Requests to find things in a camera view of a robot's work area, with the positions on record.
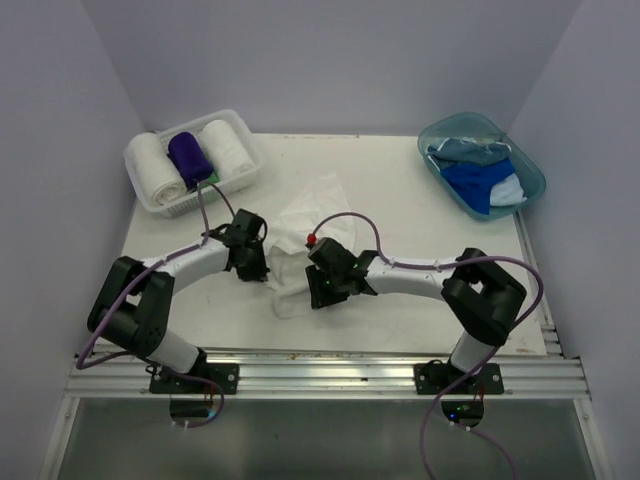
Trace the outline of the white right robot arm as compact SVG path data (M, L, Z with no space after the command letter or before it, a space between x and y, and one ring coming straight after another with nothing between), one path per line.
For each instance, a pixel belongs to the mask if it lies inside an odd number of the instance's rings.
M526 298L525 287L479 249L467 248L452 268L387 263L374 250L356 256L332 238L309 247L311 308L351 296L405 294L445 302L463 328L445 369L451 389L468 392L481 380L479 363L506 343Z

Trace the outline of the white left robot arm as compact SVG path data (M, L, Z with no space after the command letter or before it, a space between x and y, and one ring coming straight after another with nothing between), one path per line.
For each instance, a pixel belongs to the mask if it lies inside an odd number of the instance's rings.
M102 338L138 359L173 371L173 381L185 392L201 390L208 379L206 355L169 329L173 297L207 276L224 272L234 271L243 282L266 281L263 243L267 232L265 219L239 209L229 223L207 227L199 240L177 251L145 260L118 258L88 316L91 337L76 368L99 363L87 358Z

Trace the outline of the purple towel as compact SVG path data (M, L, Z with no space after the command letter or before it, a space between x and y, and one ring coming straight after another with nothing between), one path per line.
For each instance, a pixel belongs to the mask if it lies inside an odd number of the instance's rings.
M170 139L168 155L188 189L207 180L214 171L196 137L189 132L181 132Z

